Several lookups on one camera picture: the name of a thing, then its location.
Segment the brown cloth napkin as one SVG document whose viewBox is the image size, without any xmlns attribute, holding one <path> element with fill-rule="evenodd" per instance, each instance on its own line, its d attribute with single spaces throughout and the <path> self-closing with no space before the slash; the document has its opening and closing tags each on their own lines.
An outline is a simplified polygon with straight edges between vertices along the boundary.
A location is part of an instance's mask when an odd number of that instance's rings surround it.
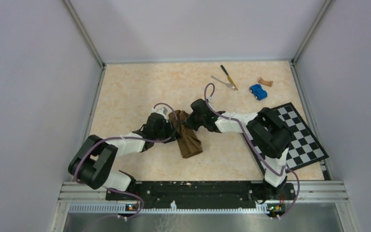
<svg viewBox="0 0 371 232">
<path fill-rule="evenodd" d="M 189 114 L 184 110 L 176 110 L 169 113 L 169 119 L 174 126 L 176 126 L 177 122 L 180 122 L 177 128 L 180 138 L 177 139 L 177 143 L 181 156 L 184 159 L 188 159 L 203 152 L 201 141 L 198 139 L 195 132 L 185 125 L 185 120 L 188 116 Z"/>
</svg>

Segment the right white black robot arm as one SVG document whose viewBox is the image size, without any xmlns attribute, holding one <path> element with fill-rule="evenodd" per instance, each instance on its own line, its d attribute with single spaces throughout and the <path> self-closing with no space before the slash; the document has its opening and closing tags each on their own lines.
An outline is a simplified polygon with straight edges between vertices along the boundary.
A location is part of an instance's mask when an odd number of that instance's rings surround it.
<svg viewBox="0 0 371 232">
<path fill-rule="evenodd" d="M 262 199 L 277 199 L 284 192 L 287 180 L 286 158 L 293 134 L 289 127 L 270 108 L 257 113 L 239 114 L 215 111 L 208 100 L 198 99 L 191 104 L 192 113 L 184 124 L 197 131 L 204 127 L 210 132 L 241 133 L 251 150 L 265 165 Z"/>
</svg>

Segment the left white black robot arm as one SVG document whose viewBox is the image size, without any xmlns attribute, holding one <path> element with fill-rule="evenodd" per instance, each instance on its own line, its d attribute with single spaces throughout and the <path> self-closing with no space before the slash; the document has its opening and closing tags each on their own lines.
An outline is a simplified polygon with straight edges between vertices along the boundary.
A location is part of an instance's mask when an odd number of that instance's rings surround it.
<svg viewBox="0 0 371 232">
<path fill-rule="evenodd" d="M 180 120 L 172 111 L 170 119 L 166 108 L 153 109 L 140 129 L 123 136 L 101 138 L 92 134 L 86 138 L 68 166 L 75 182 L 92 189 L 105 188 L 124 200 L 140 197 L 135 194 L 135 179 L 123 172 L 112 170 L 116 158 L 142 153 L 156 143 L 169 143 L 179 138 Z"/>
</svg>

